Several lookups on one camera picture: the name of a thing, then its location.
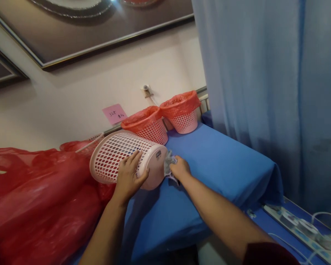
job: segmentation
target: hand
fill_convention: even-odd
[[[150,169],[146,169],[142,176],[136,177],[136,168],[139,164],[142,151],[138,150],[131,156],[120,161],[117,185],[115,187],[113,201],[121,206],[127,206],[132,196],[140,189],[142,184],[148,178]]]
[[[189,164],[185,159],[180,156],[175,156],[178,160],[176,164],[170,164],[170,170],[172,171],[174,177],[176,177],[180,182],[186,177],[191,177],[191,171]]]

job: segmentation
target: perforated pattern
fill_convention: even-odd
[[[197,117],[195,111],[192,111],[186,115],[171,118],[169,120],[180,134],[190,133],[197,128]]]
[[[140,164],[150,147],[156,145],[151,141],[139,138],[127,132],[113,135],[105,143],[101,144],[96,152],[98,155],[94,160],[94,172],[92,176],[100,182],[117,182],[119,163],[136,150],[143,151],[140,162],[137,166],[136,175],[140,174]]]
[[[168,135],[161,119],[137,132],[137,135],[161,145],[165,145],[168,141]]]
[[[92,156],[94,150],[98,146],[98,144],[103,140],[103,134],[96,134],[92,136],[91,138],[88,138],[87,141],[93,141],[91,145],[85,147],[81,151],[78,151],[79,154],[86,155],[86,156]]]

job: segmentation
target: rag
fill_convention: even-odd
[[[168,150],[167,151],[167,154],[166,154],[166,157],[164,159],[164,176],[165,178],[167,179],[171,179],[173,181],[176,182],[176,184],[178,186],[180,186],[180,181],[177,180],[172,171],[170,170],[170,164],[176,164],[178,162],[178,160],[175,158],[174,155],[172,155],[172,151],[171,150]]]

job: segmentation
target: picture frame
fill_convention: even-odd
[[[0,26],[45,71],[194,20],[191,0],[0,0]]]
[[[0,88],[26,79],[28,77],[0,51]]]

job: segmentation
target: wall socket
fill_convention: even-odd
[[[145,96],[145,98],[150,98],[151,96],[153,96],[153,92],[151,90],[151,87],[149,85],[143,85],[140,88],[143,92],[143,95]]]

